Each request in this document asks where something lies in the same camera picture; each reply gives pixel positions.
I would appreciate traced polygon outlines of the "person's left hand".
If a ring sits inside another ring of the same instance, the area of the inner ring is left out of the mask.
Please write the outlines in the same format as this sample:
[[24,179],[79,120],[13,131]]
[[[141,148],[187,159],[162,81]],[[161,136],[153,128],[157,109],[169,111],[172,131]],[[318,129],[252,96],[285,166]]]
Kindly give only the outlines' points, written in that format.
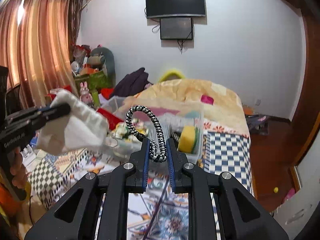
[[10,173],[14,176],[12,184],[18,189],[24,189],[27,182],[26,168],[23,165],[23,157],[20,148],[14,150],[15,158],[10,168]]

